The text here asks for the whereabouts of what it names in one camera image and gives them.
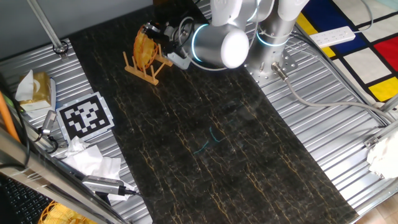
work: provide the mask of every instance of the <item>crumpled paper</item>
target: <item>crumpled paper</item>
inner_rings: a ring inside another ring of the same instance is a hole
[[[79,146],[79,144],[79,141],[75,142],[75,146],[79,149],[74,149],[69,157],[63,159],[62,161],[64,163],[70,165],[71,167],[75,168],[85,175],[93,175],[97,177],[120,180],[120,158],[103,157],[100,150],[98,149],[98,146],[93,146],[89,147],[88,149],[81,150],[81,148],[85,148],[85,146]],[[124,186],[126,186],[129,190],[134,190],[134,187],[127,183],[124,183]],[[130,195],[120,196],[109,194],[108,198],[109,200],[127,200],[129,196]]]
[[[398,177],[398,131],[377,143],[368,153],[369,170],[386,179]]]
[[[65,152],[67,157],[78,154],[79,152],[85,150],[89,143],[85,143],[78,136],[75,136],[69,143],[68,150]]]

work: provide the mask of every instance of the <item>power strip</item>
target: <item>power strip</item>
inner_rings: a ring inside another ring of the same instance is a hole
[[[345,26],[313,34],[310,37],[320,48],[324,48],[351,41],[355,39],[355,34],[348,26]]]

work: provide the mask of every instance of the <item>tissue box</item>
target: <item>tissue box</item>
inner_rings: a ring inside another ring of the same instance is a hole
[[[51,107],[50,77],[45,72],[33,74],[33,95],[31,100],[19,102],[26,111]]]
[[[49,112],[49,110],[54,110],[55,111],[55,105],[56,105],[56,95],[57,95],[57,91],[56,91],[56,85],[55,85],[55,81],[54,79],[50,79],[50,83],[51,83],[51,106],[46,107],[46,108],[42,108],[42,109],[38,109],[38,110],[32,110],[32,111],[26,111],[26,113],[31,117],[31,118],[38,118],[41,116],[45,116],[47,115],[47,113]]]

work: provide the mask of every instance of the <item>metal bracket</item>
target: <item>metal bracket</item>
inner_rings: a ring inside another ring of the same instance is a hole
[[[182,70],[188,69],[189,65],[191,64],[188,56],[186,58],[181,58],[174,52],[167,54],[167,58]]]
[[[398,121],[391,123],[383,130],[379,131],[378,133],[374,134],[371,138],[364,142],[365,146],[368,149],[372,149],[377,143],[381,142],[385,138],[388,138],[391,134],[394,134],[398,131]]]
[[[383,112],[388,112],[398,106],[398,94],[392,97],[386,104],[380,107],[380,110]]]
[[[377,137],[371,137],[369,140],[365,142],[365,146],[368,149],[372,149],[377,143],[379,143],[379,139]]]

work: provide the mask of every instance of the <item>gray cable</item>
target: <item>gray cable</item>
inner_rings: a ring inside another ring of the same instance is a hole
[[[369,30],[369,29],[373,26],[373,22],[374,22],[374,20],[373,20],[373,13],[372,13],[371,8],[370,8],[369,5],[365,2],[365,0],[361,0],[361,1],[362,1],[363,4],[366,6],[366,9],[368,9],[369,15],[371,16],[371,25],[370,25],[367,29],[365,29],[365,30],[355,31],[354,34],[361,33],[361,32],[364,32],[364,31]]]
[[[256,0],[255,3],[256,3],[256,27],[254,28],[253,38],[250,41],[249,50],[251,49],[251,46],[254,43],[254,39],[256,38],[256,32],[257,32],[257,30],[259,28],[259,10],[260,10],[259,6],[260,6],[260,2],[259,2],[259,0]]]
[[[373,111],[373,112],[385,117],[391,123],[393,123],[395,121],[393,118],[388,116],[385,112],[383,112],[383,111],[381,111],[379,109],[376,109],[376,108],[374,108],[372,106],[362,104],[362,103],[355,103],[355,102],[310,103],[310,102],[307,102],[296,93],[296,91],[292,87],[292,84],[290,84],[289,79],[286,79],[285,83],[288,86],[288,88],[291,90],[293,95],[299,100],[299,102],[301,102],[301,103],[303,103],[305,105],[314,106],[314,107],[345,106],[345,105],[347,105],[347,106],[358,106],[358,107],[362,107],[362,108],[371,110],[371,111]]]

